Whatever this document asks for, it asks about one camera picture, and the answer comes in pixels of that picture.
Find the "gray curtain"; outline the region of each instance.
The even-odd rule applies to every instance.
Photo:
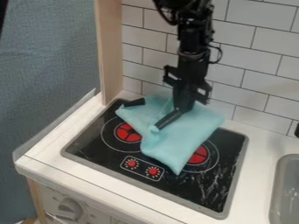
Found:
[[[99,88],[93,7],[93,0],[9,1],[0,39],[1,224],[34,215],[11,153]]]

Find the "cloth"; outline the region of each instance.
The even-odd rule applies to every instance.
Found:
[[[224,117],[196,102],[193,110],[159,130],[155,123],[173,110],[172,99],[154,95],[144,99],[145,105],[122,105],[116,114],[143,136],[144,155],[169,166],[178,175],[194,151],[224,122]]]

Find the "tile wall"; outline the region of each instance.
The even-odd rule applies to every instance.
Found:
[[[293,136],[299,121],[299,0],[214,0],[210,108],[226,119]],[[122,0],[124,89],[171,96],[163,66],[177,65],[177,30],[151,0]]]

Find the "stovetop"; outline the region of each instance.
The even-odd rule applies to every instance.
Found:
[[[247,138],[217,129],[177,176],[141,153],[142,137],[115,114],[124,102],[115,101],[62,155],[213,218],[227,217]]]

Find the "sink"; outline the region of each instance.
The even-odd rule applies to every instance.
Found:
[[[299,155],[277,163],[269,218],[271,224],[299,223]]]

